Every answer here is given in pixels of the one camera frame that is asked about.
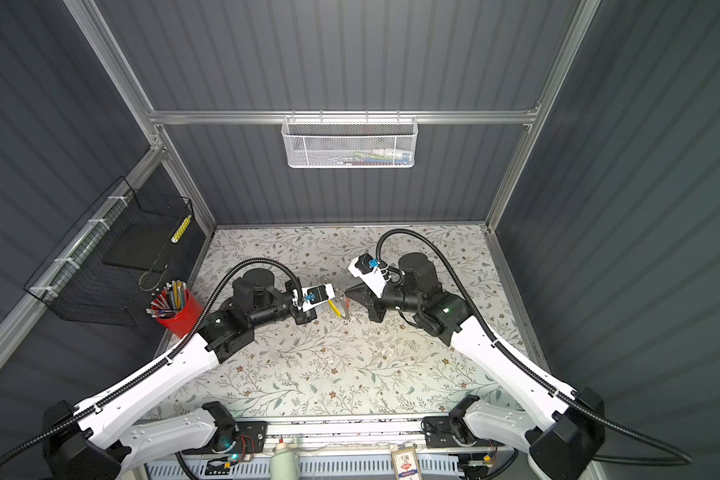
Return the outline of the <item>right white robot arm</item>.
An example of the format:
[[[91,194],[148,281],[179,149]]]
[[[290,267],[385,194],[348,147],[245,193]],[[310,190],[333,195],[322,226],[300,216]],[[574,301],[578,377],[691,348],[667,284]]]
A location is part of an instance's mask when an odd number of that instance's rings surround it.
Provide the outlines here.
[[[409,315],[415,327],[469,358],[519,404],[514,411],[467,395],[449,413],[447,427],[456,444],[511,446],[528,455],[542,479],[577,479],[584,473],[604,443],[603,427],[558,399],[572,387],[483,327],[461,296],[443,288],[425,254],[405,254],[397,266],[383,267],[364,253],[348,270],[358,282],[346,295],[367,309],[371,321],[381,322],[389,311]]]

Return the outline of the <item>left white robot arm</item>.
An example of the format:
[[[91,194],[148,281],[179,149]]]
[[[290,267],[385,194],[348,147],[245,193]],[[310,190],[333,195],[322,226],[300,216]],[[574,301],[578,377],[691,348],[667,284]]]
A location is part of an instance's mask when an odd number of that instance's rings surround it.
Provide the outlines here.
[[[120,383],[72,406],[60,402],[44,414],[54,428],[42,442],[55,479],[117,479],[169,454],[210,450],[237,462],[255,451],[254,441],[219,401],[177,418],[141,423],[141,417],[196,377],[220,366],[254,340],[256,328],[293,319],[308,323],[316,307],[333,299],[332,285],[284,289],[274,274],[254,268],[232,283],[232,295],[207,314],[194,334]]]

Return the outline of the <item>red pencil cup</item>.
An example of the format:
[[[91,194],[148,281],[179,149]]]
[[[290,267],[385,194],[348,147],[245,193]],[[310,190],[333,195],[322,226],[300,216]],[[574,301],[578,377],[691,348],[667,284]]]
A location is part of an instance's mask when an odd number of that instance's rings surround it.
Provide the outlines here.
[[[145,313],[173,335],[182,338],[195,327],[204,305],[181,280],[167,282],[151,294]]]

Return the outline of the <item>yellow marker in basket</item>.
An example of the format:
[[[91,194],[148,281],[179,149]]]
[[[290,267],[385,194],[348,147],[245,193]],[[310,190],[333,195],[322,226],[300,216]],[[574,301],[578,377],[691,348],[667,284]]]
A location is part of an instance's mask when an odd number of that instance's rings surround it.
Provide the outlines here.
[[[188,227],[190,226],[190,224],[192,222],[192,218],[193,218],[193,215],[188,214],[181,221],[181,223],[177,226],[176,230],[174,231],[174,233],[172,234],[172,236],[170,238],[170,241],[172,244],[177,244],[182,239],[183,235],[185,234],[185,232],[187,231]]]

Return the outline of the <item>white bottle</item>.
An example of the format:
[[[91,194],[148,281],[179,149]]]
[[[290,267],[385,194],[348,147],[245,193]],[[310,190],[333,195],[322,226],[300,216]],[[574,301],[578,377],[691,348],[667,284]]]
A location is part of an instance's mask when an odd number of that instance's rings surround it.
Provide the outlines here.
[[[298,480],[300,478],[298,448],[280,439],[270,458],[269,475],[271,480]]]

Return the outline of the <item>playing card box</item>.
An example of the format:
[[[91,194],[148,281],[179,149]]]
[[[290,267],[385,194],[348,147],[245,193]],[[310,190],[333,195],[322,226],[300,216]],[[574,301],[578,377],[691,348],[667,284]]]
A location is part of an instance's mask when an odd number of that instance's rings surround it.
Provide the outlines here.
[[[397,480],[422,480],[416,445],[395,446],[390,451],[391,465]]]

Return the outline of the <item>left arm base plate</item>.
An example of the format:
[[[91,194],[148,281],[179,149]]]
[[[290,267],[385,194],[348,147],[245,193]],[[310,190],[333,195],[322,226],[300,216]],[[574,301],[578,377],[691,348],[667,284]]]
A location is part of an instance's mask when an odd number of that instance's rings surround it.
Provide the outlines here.
[[[261,453],[266,440],[269,424],[265,421],[237,422],[234,427],[224,425],[217,428],[208,444],[183,450],[186,455],[216,454],[237,455]]]

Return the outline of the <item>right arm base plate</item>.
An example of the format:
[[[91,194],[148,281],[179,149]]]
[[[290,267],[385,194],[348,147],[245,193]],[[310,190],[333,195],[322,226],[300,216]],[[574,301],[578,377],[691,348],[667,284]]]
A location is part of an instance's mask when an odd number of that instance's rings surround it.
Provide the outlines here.
[[[420,428],[426,446],[430,449],[467,448],[474,445],[456,439],[448,416],[426,416],[421,420]]]

